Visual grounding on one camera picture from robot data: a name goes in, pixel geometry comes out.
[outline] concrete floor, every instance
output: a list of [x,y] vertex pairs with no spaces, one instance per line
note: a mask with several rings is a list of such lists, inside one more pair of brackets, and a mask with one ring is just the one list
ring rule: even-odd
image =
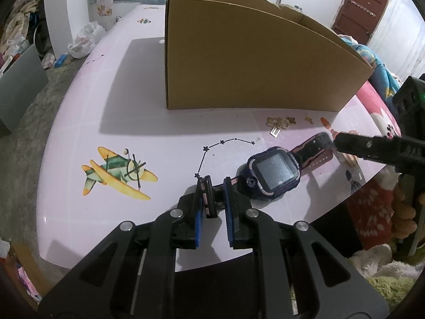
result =
[[39,256],[36,224],[38,176],[54,118],[84,59],[47,70],[49,83],[27,109],[18,128],[0,139],[0,236],[25,243],[52,285],[68,269]]

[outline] watch strap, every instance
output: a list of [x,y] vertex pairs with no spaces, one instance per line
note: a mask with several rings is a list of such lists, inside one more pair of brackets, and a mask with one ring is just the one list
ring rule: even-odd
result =
[[297,160],[302,173],[310,172],[333,157],[334,144],[326,132],[321,132],[295,147],[291,153]]

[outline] airplane illustration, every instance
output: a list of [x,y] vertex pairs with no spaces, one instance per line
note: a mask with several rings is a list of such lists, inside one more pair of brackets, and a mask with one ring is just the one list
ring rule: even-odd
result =
[[[131,159],[128,149],[124,151],[128,158],[124,158],[102,146],[99,146],[97,150],[106,163],[98,165],[91,159],[91,167],[88,165],[81,166],[87,176],[82,195],[86,196],[90,193],[96,182],[99,182],[103,185],[109,185],[132,198],[150,200],[149,196],[140,191],[140,181],[156,182],[158,177],[153,172],[145,169],[146,162],[136,161],[134,153],[133,159]],[[139,190],[127,184],[131,181],[137,181]]]

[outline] person's hand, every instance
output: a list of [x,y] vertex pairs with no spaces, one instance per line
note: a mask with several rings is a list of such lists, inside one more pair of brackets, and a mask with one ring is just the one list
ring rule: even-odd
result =
[[[413,221],[416,210],[409,204],[404,202],[405,194],[400,187],[400,183],[396,184],[393,189],[392,207],[394,214],[392,215],[392,233],[396,238],[406,238],[416,231],[417,225]],[[425,205],[425,193],[421,193],[418,197],[419,203]]]

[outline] bolt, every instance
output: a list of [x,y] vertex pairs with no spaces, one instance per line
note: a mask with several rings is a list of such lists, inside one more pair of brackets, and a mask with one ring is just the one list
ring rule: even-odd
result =
[[251,217],[251,218],[255,218],[255,217],[258,217],[258,215],[259,215],[260,213],[258,212],[258,210],[256,210],[256,209],[248,209],[247,211],[246,211],[246,215],[248,216],[248,217]]
[[180,218],[183,216],[183,211],[180,209],[173,209],[170,211],[169,214],[171,215],[171,217]]
[[120,224],[120,229],[122,231],[130,231],[131,229],[133,229],[133,224],[129,221],[122,222]]
[[295,224],[295,227],[299,231],[307,231],[309,229],[309,224],[307,222],[304,222],[304,221],[299,221]]

